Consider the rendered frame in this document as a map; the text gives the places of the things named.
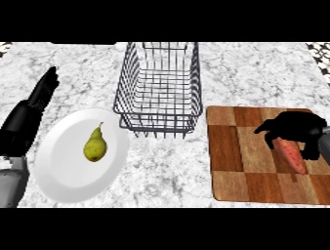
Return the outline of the white oval plate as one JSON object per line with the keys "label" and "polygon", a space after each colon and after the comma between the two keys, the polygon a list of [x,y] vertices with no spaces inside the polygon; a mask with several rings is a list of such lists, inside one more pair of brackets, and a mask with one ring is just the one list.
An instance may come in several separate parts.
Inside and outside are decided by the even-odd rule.
{"label": "white oval plate", "polygon": [[[84,146],[95,128],[101,130],[107,151],[101,160],[91,162]],[[45,196],[62,203],[97,196],[116,179],[128,148],[128,133],[110,110],[87,108],[72,112],[45,134],[35,155],[32,174]]]}

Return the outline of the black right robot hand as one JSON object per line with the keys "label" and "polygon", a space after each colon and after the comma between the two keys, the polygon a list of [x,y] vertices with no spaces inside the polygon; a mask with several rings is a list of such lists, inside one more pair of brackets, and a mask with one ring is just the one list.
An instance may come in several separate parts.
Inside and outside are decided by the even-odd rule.
{"label": "black right robot hand", "polygon": [[274,119],[262,122],[253,133],[266,132],[268,148],[274,148],[272,141],[277,138],[305,143],[300,156],[305,160],[317,160],[319,158],[318,140],[325,127],[327,120],[317,114],[303,111],[283,111]]}

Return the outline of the green pear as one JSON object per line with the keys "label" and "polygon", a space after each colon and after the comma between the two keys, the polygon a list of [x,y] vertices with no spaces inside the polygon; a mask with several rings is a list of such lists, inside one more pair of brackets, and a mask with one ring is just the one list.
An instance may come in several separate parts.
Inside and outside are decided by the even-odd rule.
{"label": "green pear", "polygon": [[84,155],[91,162],[97,162],[104,157],[107,145],[101,136],[100,127],[95,127],[90,139],[84,146]]}

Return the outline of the wooden checkered cutting board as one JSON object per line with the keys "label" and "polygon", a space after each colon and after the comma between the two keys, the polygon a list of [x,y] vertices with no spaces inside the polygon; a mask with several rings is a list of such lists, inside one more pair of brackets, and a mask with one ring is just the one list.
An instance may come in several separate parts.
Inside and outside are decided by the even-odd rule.
{"label": "wooden checkered cutting board", "polygon": [[213,196],[219,201],[330,205],[330,166],[306,160],[302,175],[268,148],[261,123],[280,107],[206,108]]}

